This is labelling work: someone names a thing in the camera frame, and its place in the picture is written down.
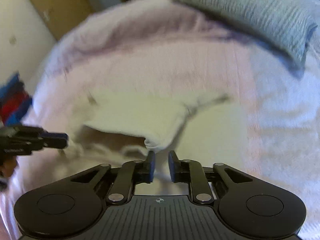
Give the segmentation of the person's left hand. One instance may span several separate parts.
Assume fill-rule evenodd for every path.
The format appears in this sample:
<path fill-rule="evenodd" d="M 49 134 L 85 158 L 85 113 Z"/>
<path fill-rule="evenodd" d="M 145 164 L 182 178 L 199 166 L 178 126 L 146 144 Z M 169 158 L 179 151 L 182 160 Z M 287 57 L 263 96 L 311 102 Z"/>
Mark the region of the person's left hand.
<path fill-rule="evenodd" d="M 10 178 L 14 174 L 17 166 L 18 162 L 16 156 L 6 159 L 1 165 L 1 176 L 4 178 Z"/>

